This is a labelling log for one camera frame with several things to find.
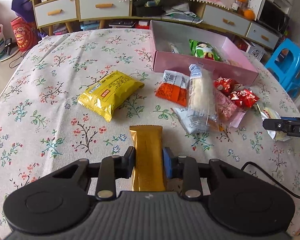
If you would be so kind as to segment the wooden cabinet with drawers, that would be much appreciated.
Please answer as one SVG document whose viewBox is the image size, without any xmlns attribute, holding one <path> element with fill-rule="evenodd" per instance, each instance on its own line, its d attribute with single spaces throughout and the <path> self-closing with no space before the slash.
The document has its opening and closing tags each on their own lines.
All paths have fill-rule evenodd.
<svg viewBox="0 0 300 240">
<path fill-rule="evenodd" d="M 195 1 L 162 0 L 165 10 L 162 16 L 136 17 L 132 15 L 133 1 L 32 0 L 32 4 L 38 28 L 51 28 L 58 23 L 68 27 L 74 21 L 158 20 L 231 33 L 268 49 L 274 49 L 280 39 L 280 34 L 256 21 L 247 20 L 229 8 Z"/>
</svg>

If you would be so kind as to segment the silver foil snack packet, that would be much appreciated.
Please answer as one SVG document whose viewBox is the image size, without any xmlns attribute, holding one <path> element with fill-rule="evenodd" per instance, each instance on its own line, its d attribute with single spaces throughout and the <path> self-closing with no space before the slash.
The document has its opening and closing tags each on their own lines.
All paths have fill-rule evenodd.
<svg viewBox="0 0 300 240">
<path fill-rule="evenodd" d="M 271 109 L 268 105 L 262 102 L 256 103 L 262 119 L 262 126 L 267 131 L 268 135 L 274 141 L 287 141 L 290 137 L 287 133 L 281 130 L 283 123 L 280 121 L 281 116 L 277 111 Z"/>
</svg>

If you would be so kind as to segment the pink snack packet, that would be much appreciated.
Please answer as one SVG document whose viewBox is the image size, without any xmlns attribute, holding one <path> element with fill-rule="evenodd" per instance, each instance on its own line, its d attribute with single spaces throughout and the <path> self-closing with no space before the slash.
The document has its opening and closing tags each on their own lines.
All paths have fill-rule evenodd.
<svg viewBox="0 0 300 240">
<path fill-rule="evenodd" d="M 236 106 L 228 97 L 215 89 L 216 106 L 219 120 L 229 127 L 238 128 L 246 111 Z"/>
</svg>

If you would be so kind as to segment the floral tablecloth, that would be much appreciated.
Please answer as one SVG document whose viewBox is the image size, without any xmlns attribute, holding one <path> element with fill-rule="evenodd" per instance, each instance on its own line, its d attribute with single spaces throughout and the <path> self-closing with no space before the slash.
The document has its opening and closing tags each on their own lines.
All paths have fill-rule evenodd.
<svg viewBox="0 0 300 240">
<path fill-rule="evenodd" d="M 218 158 L 262 178 L 264 173 L 296 194 L 288 232 L 300 232 L 300 138 L 274 141 L 260 113 L 249 110 L 237 128 L 188 135 L 158 98 L 162 74 L 152 71 L 152 33 L 140 29 L 103 29 L 44 38 L 33 47 L 0 95 L 0 237 L 10 234 L 2 211 L 10 193 L 79 158 L 92 163 L 122 155 L 132 145 L 129 128 L 158 125 L 162 144 L 175 154 L 205 163 Z M 107 122 L 78 104 L 78 97 L 113 71 L 144 87 L 116 109 Z"/>
</svg>

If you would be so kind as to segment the red paper bag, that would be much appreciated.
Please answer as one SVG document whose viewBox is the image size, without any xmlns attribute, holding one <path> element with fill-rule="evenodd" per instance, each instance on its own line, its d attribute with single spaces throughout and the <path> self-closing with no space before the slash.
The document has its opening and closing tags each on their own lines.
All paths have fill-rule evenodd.
<svg viewBox="0 0 300 240">
<path fill-rule="evenodd" d="M 21 52 L 28 51 L 38 44 L 38 29 L 35 22 L 28 23 L 17 17 L 11 21 L 11 26 Z"/>
</svg>

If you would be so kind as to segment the red candy packet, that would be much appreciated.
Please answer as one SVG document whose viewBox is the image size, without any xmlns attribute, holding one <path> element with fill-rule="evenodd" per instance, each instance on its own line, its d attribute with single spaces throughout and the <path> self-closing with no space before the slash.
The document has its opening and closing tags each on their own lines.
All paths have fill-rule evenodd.
<svg viewBox="0 0 300 240">
<path fill-rule="evenodd" d="M 238 85 L 238 82 L 234 79 L 219 77 L 214 81 L 213 84 L 218 91 L 228 96 L 231 92 L 234 91 L 235 86 Z"/>
<path fill-rule="evenodd" d="M 250 109 L 260 99 L 248 89 L 233 91 L 228 98 L 242 109 Z"/>
</svg>

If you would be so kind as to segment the white patterned box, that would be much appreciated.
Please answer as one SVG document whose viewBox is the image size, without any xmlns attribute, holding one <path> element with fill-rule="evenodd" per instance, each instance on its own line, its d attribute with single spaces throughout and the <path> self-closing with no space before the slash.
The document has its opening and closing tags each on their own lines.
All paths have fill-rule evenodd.
<svg viewBox="0 0 300 240">
<path fill-rule="evenodd" d="M 262 57 L 266 54 L 266 51 L 263 47 L 247 40 L 243 40 L 242 50 L 248 53 L 250 56 L 253 56 L 258 61 L 261 61 Z"/>
</svg>

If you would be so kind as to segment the green cartoon snack bag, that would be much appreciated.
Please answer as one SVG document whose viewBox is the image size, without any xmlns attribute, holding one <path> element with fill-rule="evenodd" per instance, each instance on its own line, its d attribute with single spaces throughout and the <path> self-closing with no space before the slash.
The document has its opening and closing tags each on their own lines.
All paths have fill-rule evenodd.
<svg viewBox="0 0 300 240">
<path fill-rule="evenodd" d="M 189 40 L 191 55 L 212 61 L 222 62 L 222 57 L 219 52 L 207 42 L 197 40 Z"/>
</svg>

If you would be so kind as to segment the gold snack bar packet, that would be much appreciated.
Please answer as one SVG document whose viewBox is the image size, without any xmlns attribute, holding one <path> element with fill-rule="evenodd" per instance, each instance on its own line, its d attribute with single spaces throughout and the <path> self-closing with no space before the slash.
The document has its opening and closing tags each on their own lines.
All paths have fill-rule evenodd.
<svg viewBox="0 0 300 240">
<path fill-rule="evenodd" d="M 166 190 L 162 157 L 162 127 L 136 125 L 129 127 L 136 149 L 133 190 L 160 192 Z"/>
</svg>

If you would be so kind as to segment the white blue snack packet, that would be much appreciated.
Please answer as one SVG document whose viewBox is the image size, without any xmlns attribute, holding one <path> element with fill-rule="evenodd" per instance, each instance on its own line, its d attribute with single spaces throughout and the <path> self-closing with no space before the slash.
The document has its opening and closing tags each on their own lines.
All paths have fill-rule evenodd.
<svg viewBox="0 0 300 240">
<path fill-rule="evenodd" d="M 181 126 L 187 134 L 206 133 L 208 131 L 218 131 L 219 122 L 217 115 L 199 115 L 189 108 L 172 108 L 173 113 L 178 118 Z"/>
</svg>

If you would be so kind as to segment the blue plastic stool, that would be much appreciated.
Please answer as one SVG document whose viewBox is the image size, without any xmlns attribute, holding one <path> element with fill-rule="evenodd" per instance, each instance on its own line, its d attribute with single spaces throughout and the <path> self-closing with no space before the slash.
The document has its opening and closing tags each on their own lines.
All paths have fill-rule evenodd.
<svg viewBox="0 0 300 240">
<path fill-rule="evenodd" d="M 267 61 L 265 68 L 291 98 L 300 92 L 300 48 L 286 38 Z"/>
</svg>

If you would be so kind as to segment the orange white snack packet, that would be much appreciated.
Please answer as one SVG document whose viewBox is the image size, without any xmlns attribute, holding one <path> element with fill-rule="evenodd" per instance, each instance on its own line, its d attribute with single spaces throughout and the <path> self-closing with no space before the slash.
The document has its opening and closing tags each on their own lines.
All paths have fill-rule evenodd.
<svg viewBox="0 0 300 240">
<path fill-rule="evenodd" d="M 190 77 L 185 74 L 165 70 L 155 96 L 186 107 L 189 81 Z"/>
</svg>

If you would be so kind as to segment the yellow snack bag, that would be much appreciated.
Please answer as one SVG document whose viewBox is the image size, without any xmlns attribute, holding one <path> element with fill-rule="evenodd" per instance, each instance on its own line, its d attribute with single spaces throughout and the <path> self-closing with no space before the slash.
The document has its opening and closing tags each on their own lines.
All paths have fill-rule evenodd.
<svg viewBox="0 0 300 240">
<path fill-rule="evenodd" d="M 115 109 L 144 85 L 143 82 L 116 70 L 88 87 L 78 97 L 78 103 L 110 122 Z"/>
</svg>

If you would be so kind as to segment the white rice cake packet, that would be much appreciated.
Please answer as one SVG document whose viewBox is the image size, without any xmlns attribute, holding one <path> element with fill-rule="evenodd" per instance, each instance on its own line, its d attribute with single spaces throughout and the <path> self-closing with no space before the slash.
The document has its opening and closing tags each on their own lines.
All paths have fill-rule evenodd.
<svg viewBox="0 0 300 240">
<path fill-rule="evenodd" d="M 169 49 L 170 49 L 171 53 L 174 53 L 174 54 L 181 54 L 182 53 L 180 43 L 169 42 L 168 46 L 169 46 Z"/>
</svg>

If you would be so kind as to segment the white microwave oven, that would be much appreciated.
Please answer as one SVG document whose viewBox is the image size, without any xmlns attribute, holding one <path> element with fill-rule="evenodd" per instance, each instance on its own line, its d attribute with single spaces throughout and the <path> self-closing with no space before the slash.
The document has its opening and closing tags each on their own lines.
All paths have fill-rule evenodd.
<svg viewBox="0 0 300 240">
<path fill-rule="evenodd" d="M 255 21 L 273 31 L 284 34 L 290 17 L 270 0 L 248 0 L 248 8 L 254 12 Z"/>
</svg>

